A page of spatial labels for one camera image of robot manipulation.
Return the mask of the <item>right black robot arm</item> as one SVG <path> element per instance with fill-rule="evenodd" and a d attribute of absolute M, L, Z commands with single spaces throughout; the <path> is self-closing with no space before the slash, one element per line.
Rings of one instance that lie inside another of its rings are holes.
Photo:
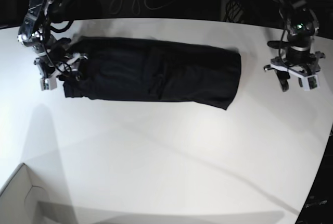
<path fill-rule="evenodd" d="M 79 67 L 88 60 L 86 53 L 68 52 L 72 40 L 56 39 L 53 33 L 64 33 L 73 24 L 69 21 L 62 29 L 52 26 L 52 13 L 60 8 L 62 0 L 29 0 L 28 10 L 21 24 L 17 40 L 31 48 L 37 57 L 33 64 L 40 74 L 42 91 L 57 87 L 57 79 L 80 81 Z"/>

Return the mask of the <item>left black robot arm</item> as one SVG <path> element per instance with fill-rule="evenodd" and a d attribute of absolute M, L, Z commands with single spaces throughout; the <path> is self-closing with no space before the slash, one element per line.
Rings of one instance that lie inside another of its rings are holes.
<path fill-rule="evenodd" d="M 319 30 L 317 16 L 308 0 L 273 1 L 279 4 L 283 32 L 279 40 L 268 41 L 268 47 L 276 49 L 278 54 L 264 66 L 264 70 L 275 72 L 283 92 L 288 91 L 291 76 L 298 78 L 299 86 L 305 91 L 318 88 L 319 61 L 326 56 L 320 51 L 311 52 Z"/>

